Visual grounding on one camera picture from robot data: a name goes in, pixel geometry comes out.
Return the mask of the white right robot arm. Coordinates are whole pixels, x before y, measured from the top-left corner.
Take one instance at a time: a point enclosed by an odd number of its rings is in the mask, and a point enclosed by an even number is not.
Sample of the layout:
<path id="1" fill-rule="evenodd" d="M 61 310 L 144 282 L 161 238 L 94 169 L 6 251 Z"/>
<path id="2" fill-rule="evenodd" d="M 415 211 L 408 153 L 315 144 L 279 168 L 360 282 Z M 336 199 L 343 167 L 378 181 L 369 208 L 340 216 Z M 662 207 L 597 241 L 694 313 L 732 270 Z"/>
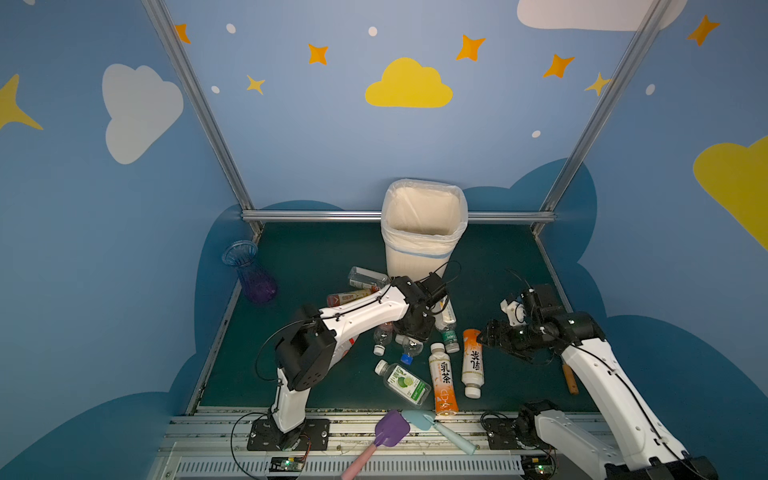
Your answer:
<path id="1" fill-rule="evenodd" d="M 607 445 L 552 402 L 538 401 L 518 412 L 515 437 L 520 444 L 553 449 L 592 479 L 717 478 L 714 465 L 704 456 L 692 456 L 653 413 L 589 314 L 537 313 L 517 326 L 493 320 L 478 341 L 526 360 L 541 350 L 558 355 L 586 387 L 617 443 Z"/>

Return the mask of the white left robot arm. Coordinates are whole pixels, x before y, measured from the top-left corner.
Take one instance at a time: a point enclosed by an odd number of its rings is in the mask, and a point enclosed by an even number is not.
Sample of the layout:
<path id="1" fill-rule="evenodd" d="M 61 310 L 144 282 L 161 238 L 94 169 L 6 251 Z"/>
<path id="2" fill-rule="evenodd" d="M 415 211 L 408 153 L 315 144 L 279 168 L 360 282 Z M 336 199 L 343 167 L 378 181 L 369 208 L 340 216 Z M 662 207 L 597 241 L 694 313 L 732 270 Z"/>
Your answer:
<path id="1" fill-rule="evenodd" d="M 280 332 L 274 349 L 277 392 L 269 410 L 273 426 L 282 434 L 300 430 L 310 390 L 360 335 L 391 323 L 396 333 L 426 341 L 438 304 L 447 295 L 447 284 L 432 272 L 421 280 L 394 277 L 383 289 L 341 306 L 302 308 Z"/>

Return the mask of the clear bottle green band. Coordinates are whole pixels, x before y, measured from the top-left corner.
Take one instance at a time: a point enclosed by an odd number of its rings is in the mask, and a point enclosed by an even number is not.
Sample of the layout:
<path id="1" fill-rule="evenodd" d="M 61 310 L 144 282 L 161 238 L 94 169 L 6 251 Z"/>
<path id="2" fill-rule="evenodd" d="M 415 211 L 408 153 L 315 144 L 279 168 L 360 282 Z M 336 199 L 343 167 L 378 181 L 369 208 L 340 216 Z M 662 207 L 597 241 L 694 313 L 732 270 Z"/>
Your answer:
<path id="1" fill-rule="evenodd" d="M 435 315 L 435 328 L 441 334 L 445 351 L 455 354 L 461 349 L 456 333 L 457 317 L 449 300 L 444 300 L 441 308 Z"/>

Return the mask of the small blue label bottle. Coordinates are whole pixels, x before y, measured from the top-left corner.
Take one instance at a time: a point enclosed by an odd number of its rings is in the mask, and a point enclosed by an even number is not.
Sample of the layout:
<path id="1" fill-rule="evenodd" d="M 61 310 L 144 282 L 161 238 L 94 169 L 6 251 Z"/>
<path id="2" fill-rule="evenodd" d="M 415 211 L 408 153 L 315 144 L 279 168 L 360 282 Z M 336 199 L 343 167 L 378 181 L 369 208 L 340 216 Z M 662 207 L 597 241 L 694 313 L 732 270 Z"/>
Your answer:
<path id="1" fill-rule="evenodd" d="M 405 365 L 411 365 L 414 359 L 421 354 L 424 348 L 424 345 L 421 341 L 408 336 L 403 337 L 401 345 L 403 347 L 401 361 Z"/>

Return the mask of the red label clear bottle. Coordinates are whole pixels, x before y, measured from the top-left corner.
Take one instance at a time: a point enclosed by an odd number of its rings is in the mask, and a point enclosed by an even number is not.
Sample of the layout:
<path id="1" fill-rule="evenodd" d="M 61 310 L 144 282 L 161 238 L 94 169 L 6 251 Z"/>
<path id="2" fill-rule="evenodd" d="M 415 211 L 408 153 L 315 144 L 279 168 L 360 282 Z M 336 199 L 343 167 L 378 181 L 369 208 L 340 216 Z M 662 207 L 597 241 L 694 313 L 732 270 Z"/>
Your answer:
<path id="1" fill-rule="evenodd" d="M 391 322 L 387 322 L 377 326 L 373 332 L 373 354 L 382 357 L 386 352 L 386 347 L 394 339 L 394 326 Z"/>

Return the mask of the clear square bottle green label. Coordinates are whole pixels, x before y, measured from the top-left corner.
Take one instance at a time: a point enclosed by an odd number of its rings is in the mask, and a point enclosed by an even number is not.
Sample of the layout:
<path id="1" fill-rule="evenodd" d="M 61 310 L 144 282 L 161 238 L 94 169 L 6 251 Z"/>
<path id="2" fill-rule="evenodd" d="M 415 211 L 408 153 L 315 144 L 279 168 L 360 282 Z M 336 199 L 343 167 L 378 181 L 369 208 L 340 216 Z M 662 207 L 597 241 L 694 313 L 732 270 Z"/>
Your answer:
<path id="1" fill-rule="evenodd" d="M 381 290 L 390 283 L 390 278 L 380 272 L 353 266 L 348 274 L 348 281 L 356 289 Z"/>

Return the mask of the red gold energy drink bottle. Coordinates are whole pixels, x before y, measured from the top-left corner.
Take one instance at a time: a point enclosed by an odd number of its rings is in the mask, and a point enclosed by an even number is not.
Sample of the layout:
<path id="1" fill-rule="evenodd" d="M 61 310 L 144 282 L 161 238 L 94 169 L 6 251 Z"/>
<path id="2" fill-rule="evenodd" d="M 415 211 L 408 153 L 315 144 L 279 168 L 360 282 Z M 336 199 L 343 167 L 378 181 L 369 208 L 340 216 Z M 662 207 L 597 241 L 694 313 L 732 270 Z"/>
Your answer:
<path id="1" fill-rule="evenodd" d="M 337 307 L 368 297 L 376 292 L 377 289 L 359 289 L 343 293 L 334 293 L 326 297 L 326 304 L 328 307 Z"/>

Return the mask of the lime label square bottle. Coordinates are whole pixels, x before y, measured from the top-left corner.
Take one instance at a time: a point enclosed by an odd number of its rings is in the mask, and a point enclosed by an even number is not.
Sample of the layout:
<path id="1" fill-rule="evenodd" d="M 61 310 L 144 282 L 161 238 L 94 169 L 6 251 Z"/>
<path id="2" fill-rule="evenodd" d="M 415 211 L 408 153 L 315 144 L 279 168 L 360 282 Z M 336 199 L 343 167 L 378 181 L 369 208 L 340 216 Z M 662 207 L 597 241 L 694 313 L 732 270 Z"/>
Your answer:
<path id="1" fill-rule="evenodd" d="M 431 385 L 402 366 L 380 360 L 374 368 L 384 385 L 412 405 L 422 405 L 431 393 Z"/>

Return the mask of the orange white tea bottle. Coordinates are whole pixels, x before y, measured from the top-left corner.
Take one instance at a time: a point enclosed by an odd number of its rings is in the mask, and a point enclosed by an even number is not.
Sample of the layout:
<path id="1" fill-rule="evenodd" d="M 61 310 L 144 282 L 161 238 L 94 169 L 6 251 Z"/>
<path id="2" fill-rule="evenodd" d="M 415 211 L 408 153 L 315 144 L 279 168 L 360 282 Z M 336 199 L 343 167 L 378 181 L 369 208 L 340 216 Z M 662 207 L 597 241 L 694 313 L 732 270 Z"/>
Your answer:
<path id="1" fill-rule="evenodd" d="M 482 345 L 478 340 L 480 331 L 467 329 L 463 332 L 463 362 L 461 380 L 464 394 L 469 399 L 480 399 L 485 382 Z"/>

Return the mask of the orange milk tea bottle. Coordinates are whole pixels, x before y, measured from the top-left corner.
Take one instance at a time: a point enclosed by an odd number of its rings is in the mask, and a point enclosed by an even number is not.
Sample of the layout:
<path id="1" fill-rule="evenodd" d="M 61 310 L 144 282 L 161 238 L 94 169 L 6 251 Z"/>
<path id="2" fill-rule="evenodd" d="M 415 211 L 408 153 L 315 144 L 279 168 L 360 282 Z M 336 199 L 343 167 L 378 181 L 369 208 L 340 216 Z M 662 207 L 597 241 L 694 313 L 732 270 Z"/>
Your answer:
<path id="1" fill-rule="evenodd" d="M 436 414 L 439 416 L 457 414 L 459 407 L 455 395 L 451 361 L 442 343 L 430 345 L 429 368 Z"/>

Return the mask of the teal silicone spatula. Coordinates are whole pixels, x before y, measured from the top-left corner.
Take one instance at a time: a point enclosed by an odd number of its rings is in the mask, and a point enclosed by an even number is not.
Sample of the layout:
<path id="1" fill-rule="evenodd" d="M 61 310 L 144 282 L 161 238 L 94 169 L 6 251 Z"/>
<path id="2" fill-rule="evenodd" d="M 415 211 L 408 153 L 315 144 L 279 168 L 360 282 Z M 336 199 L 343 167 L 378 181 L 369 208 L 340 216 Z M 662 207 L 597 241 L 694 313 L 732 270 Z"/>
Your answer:
<path id="1" fill-rule="evenodd" d="M 467 455 L 473 455 L 478 446 L 466 440 L 461 435 L 436 420 L 436 414 L 426 410 L 402 410 L 402 417 L 422 431 L 436 430 L 459 450 Z"/>

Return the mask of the purple pink spatula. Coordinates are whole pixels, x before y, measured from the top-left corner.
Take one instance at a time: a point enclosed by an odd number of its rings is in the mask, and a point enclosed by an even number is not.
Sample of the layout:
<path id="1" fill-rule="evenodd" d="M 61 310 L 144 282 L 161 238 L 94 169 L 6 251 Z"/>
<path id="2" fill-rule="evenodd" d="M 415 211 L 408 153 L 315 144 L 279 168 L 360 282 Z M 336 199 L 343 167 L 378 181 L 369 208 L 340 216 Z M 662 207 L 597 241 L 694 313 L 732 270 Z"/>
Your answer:
<path id="1" fill-rule="evenodd" d="M 398 410 L 388 411 L 375 426 L 373 442 L 341 474 L 342 480 L 354 479 L 379 447 L 394 447 L 410 432 L 410 424 Z"/>

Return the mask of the purple ribbed plastic vase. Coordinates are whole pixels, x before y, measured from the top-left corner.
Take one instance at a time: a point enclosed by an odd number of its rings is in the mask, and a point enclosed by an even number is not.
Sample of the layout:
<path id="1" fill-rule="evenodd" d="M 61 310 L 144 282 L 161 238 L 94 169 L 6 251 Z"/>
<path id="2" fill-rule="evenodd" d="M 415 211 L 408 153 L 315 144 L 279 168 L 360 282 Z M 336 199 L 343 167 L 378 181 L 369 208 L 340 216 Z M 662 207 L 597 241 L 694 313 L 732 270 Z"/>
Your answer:
<path id="1" fill-rule="evenodd" d="M 243 295 L 253 304 L 273 300 L 278 292 L 276 280 L 260 264 L 258 246 L 250 240 L 232 243 L 222 254 L 225 265 L 236 270 Z"/>

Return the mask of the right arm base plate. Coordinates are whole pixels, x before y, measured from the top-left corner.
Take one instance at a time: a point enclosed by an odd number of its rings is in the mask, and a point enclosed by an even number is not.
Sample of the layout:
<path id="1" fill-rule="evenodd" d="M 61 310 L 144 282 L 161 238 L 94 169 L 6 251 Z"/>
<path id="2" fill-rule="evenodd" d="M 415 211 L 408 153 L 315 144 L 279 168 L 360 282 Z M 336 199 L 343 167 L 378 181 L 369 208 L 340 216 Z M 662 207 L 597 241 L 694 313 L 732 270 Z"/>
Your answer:
<path id="1" fill-rule="evenodd" d="M 520 450 L 516 422 L 514 419 L 489 416 L 481 420 L 490 450 Z"/>

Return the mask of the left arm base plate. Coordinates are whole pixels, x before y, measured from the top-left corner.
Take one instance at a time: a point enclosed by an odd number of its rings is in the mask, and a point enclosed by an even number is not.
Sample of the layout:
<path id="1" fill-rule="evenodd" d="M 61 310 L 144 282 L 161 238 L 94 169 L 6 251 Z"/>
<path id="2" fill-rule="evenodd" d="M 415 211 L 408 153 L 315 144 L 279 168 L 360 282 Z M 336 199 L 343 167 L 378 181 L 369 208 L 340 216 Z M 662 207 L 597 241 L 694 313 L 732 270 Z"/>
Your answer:
<path id="1" fill-rule="evenodd" d="M 326 451 L 330 439 L 330 421 L 306 419 L 290 432 L 282 432 L 275 421 L 255 420 L 247 441 L 248 451 Z"/>

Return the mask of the aluminium frame post right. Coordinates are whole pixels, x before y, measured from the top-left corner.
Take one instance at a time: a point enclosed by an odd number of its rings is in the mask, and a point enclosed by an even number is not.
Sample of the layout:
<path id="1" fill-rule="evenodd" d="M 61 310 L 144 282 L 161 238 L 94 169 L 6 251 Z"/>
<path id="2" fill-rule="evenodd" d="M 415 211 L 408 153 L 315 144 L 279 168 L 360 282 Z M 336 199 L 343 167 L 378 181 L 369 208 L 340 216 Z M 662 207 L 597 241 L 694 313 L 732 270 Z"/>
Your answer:
<path id="1" fill-rule="evenodd" d="M 609 82 L 607 89 L 601 94 L 595 110 L 591 114 L 574 149 L 566 159 L 546 195 L 540 208 L 542 214 L 554 214 L 635 72 L 653 45 L 657 35 L 662 30 L 662 20 L 671 5 L 671 0 L 655 0 L 650 3 L 645 16 L 613 73 L 613 79 Z"/>

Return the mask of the aluminium frame post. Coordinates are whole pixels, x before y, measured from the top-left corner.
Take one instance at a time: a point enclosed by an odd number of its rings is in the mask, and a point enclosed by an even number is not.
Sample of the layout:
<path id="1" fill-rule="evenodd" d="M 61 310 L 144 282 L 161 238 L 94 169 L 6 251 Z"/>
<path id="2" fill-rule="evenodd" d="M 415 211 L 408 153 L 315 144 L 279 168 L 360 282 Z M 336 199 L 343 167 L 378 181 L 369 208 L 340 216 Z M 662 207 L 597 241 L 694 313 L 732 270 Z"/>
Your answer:
<path id="1" fill-rule="evenodd" d="M 671 5 L 671 0 L 655 0 L 650 3 L 645 16 L 613 73 L 613 79 L 609 82 L 607 89 L 601 94 L 595 110 L 591 114 L 574 149 L 566 159 L 546 195 L 540 208 L 542 214 L 554 214 L 635 72 L 653 45 L 657 35 L 662 30 L 662 20 Z"/>
<path id="2" fill-rule="evenodd" d="M 160 0 L 142 0 L 141 3 L 181 81 L 183 89 L 240 208 L 242 210 L 252 210 L 254 206 L 245 183 L 214 118 L 205 93 L 185 52 L 184 42 L 180 39 L 175 29 L 165 2 Z"/>

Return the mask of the aluminium frame post left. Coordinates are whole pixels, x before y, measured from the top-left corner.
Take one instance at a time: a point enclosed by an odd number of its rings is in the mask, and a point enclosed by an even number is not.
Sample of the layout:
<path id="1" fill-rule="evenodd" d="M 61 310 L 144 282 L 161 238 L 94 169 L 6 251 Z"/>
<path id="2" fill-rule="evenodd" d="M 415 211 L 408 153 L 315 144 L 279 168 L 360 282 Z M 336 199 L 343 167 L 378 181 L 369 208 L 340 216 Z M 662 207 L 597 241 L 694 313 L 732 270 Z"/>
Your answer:
<path id="1" fill-rule="evenodd" d="M 242 210 L 252 210 L 254 206 L 245 183 L 214 118 L 205 93 L 185 52 L 184 42 L 180 39 L 175 29 L 165 2 L 160 0 L 142 0 L 141 3 L 181 81 L 183 89 L 240 208 Z"/>

